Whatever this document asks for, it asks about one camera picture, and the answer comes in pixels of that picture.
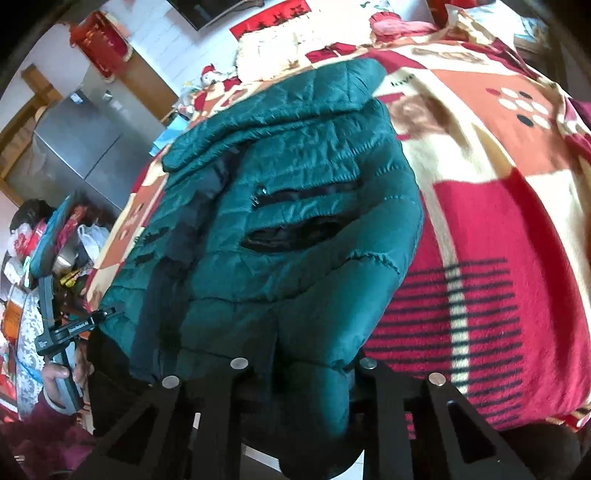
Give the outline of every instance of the striped pattern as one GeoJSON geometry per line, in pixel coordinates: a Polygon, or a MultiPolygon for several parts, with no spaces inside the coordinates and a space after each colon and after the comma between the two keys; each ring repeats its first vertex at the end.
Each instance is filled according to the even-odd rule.
{"type": "Polygon", "coordinates": [[[522,409],[522,332],[512,287],[504,258],[411,268],[366,353],[415,377],[441,372],[503,428],[522,409]]]}

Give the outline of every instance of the pink cloth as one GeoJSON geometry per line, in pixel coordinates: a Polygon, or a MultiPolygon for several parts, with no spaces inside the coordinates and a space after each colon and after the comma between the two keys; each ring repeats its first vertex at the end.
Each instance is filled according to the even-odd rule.
{"type": "Polygon", "coordinates": [[[14,455],[24,456],[21,467],[34,480],[46,480],[57,471],[75,470],[95,445],[95,438],[77,425],[76,416],[53,410],[43,392],[28,417],[0,425],[0,433],[14,455]]]}
{"type": "Polygon", "coordinates": [[[439,30],[439,27],[428,22],[406,22],[392,12],[379,12],[369,19],[372,31],[378,41],[390,42],[402,37],[427,35],[439,30]]]}

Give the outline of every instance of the lace tablecloth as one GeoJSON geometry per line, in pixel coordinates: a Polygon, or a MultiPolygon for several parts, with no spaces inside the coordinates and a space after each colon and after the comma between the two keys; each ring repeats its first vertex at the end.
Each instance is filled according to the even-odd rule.
{"type": "Polygon", "coordinates": [[[39,290],[27,295],[22,312],[17,343],[17,408],[19,417],[31,413],[43,386],[41,369],[43,357],[37,355],[35,338],[43,332],[39,311],[39,290]]]}

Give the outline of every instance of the bed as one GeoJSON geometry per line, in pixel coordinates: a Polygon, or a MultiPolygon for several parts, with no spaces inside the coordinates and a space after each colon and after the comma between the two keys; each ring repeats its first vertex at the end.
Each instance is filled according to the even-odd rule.
{"type": "MultiPolygon", "coordinates": [[[[443,373],[497,429],[586,404],[591,109],[463,11],[435,33],[335,42],[270,79],[213,84],[195,97],[189,128],[287,77],[358,57],[387,70],[374,96],[388,107],[426,214],[366,354],[418,377],[443,373]]],[[[113,228],[87,285],[89,310],[158,207],[167,150],[113,228]]]]}

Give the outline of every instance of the white dot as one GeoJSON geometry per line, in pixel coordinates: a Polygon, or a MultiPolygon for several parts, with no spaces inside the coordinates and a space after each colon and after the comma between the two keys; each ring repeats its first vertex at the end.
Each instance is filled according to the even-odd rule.
{"type": "Polygon", "coordinates": [[[499,103],[509,110],[517,110],[517,105],[506,98],[499,98],[499,103]]]}
{"type": "Polygon", "coordinates": [[[523,100],[516,100],[515,103],[517,105],[519,105],[526,112],[533,112],[534,111],[534,109],[531,107],[531,105],[527,102],[524,102],[523,100]]]}
{"type": "Polygon", "coordinates": [[[531,102],[531,106],[534,107],[537,111],[539,111],[543,115],[548,115],[549,111],[544,105],[540,105],[537,102],[531,102]]]}
{"type": "Polygon", "coordinates": [[[508,88],[502,88],[501,92],[503,92],[505,95],[513,97],[513,98],[517,98],[519,97],[519,95],[517,95],[513,90],[508,89],[508,88]]]}
{"type": "Polygon", "coordinates": [[[537,123],[540,127],[545,128],[547,130],[550,129],[550,124],[548,123],[548,120],[546,120],[545,118],[539,116],[539,115],[532,115],[531,119],[537,123]]]}

